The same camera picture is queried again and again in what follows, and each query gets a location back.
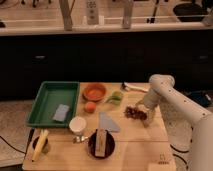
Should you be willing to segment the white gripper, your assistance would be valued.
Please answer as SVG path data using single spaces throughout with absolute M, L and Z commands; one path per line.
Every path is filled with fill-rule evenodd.
M 136 103 L 136 107 L 146 112 L 147 118 L 143 121 L 145 127 L 148 127 L 154 120 L 156 111 L 155 108 L 159 104 L 159 98 L 145 95 L 142 100 Z

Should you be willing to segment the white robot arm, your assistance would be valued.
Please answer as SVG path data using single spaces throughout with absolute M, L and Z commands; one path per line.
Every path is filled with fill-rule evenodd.
M 213 171 L 213 113 L 174 88 L 171 75 L 154 74 L 142 99 L 147 109 L 154 109 L 165 98 L 193 127 L 188 171 Z

